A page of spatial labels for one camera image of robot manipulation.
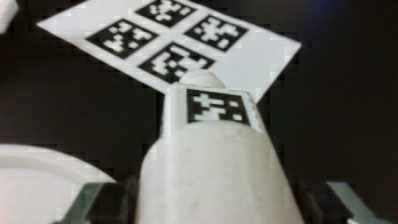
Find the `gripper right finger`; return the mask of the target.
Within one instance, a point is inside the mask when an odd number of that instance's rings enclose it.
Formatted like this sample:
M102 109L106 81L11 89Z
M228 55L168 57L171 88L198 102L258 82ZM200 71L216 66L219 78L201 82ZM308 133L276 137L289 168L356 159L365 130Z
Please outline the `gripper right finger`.
M305 224L383 224L347 182L299 183L296 198Z

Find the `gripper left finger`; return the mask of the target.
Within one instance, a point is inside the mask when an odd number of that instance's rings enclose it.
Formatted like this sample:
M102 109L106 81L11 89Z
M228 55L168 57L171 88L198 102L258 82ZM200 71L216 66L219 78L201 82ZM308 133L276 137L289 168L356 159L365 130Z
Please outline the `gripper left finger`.
M123 182L88 183L59 224L132 224L137 190L136 176Z

